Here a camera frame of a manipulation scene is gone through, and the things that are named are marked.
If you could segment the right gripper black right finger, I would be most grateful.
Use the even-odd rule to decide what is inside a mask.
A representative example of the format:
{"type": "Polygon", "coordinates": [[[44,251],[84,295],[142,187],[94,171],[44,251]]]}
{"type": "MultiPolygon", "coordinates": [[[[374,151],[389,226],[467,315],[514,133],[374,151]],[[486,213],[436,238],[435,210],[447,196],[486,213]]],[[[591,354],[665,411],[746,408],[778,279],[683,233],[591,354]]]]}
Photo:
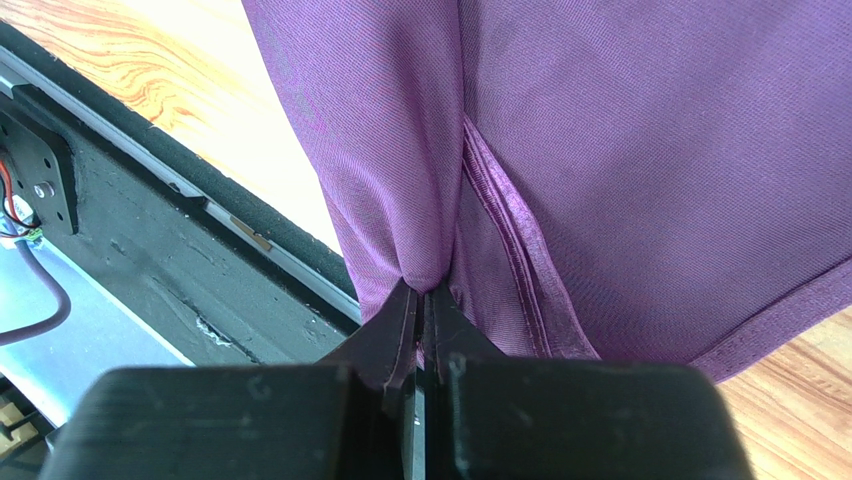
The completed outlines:
{"type": "Polygon", "coordinates": [[[462,479],[456,465],[459,413],[458,380],[469,360],[500,358],[504,353],[464,315],[447,282],[423,296],[425,395],[425,477],[462,479]]]}

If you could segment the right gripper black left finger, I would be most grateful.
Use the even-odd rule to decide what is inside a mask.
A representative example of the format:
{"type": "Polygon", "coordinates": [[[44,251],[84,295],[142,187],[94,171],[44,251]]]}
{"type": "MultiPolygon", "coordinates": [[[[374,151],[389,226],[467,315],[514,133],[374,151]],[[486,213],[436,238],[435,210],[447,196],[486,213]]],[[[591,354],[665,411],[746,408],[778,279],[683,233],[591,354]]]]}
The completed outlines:
{"type": "Polygon", "coordinates": [[[399,281],[378,313],[319,360],[348,371],[341,479],[411,479],[419,295],[399,281]]]}

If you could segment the purple cloth napkin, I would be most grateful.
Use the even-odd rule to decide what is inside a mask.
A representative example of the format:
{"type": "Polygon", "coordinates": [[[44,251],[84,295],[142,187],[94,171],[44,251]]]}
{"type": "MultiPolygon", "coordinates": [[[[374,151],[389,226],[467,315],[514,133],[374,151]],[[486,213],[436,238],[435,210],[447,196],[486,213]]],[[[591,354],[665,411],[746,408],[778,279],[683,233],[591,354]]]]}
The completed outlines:
{"type": "Polygon", "coordinates": [[[362,317],[727,379],[851,303],[847,1],[248,1],[362,317]]]}

